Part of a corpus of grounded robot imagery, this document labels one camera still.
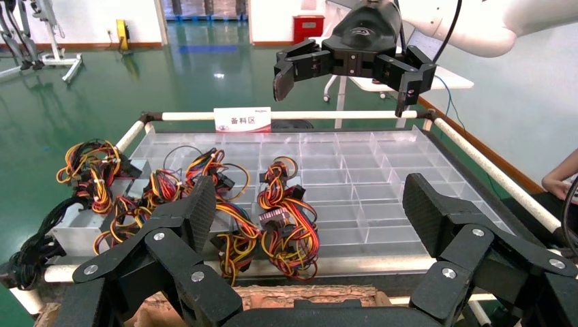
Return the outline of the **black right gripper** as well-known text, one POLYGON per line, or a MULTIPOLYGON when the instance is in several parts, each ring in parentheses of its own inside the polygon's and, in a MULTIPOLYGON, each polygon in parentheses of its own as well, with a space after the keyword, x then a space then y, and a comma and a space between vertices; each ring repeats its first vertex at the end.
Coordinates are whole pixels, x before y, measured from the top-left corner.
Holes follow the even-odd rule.
POLYGON ((417 46, 396 56, 401 14, 392 1, 360 1, 322 45, 305 40, 276 54, 273 98, 283 101, 296 82, 325 76, 373 78, 397 91, 395 116, 431 89, 437 65, 417 46))

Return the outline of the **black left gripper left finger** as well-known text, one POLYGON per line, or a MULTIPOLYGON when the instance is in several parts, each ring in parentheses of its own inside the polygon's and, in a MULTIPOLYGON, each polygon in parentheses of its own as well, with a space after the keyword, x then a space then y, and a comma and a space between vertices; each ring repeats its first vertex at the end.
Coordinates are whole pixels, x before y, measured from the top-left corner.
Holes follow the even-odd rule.
POLYGON ((185 198, 158 206, 136 235, 81 264, 72 325, 122 326, 158 292, 188 326, 223 326, 242 312, 241 297, 201 256, 215 207, 213 182, 202 177, 185 198))

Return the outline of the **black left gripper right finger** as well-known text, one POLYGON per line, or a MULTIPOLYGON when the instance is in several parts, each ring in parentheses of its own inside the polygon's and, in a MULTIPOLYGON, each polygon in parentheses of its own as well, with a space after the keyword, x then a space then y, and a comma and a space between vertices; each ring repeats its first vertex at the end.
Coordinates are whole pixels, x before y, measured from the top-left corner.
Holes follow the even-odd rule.
POLYGON ((508 310, 509 325, 576 326, 577 267, 495 225, 472 202, 438 193, 422 174, 406 177, 403 208, 436 262, 410 306, 453 325, 477 288, 508 310))

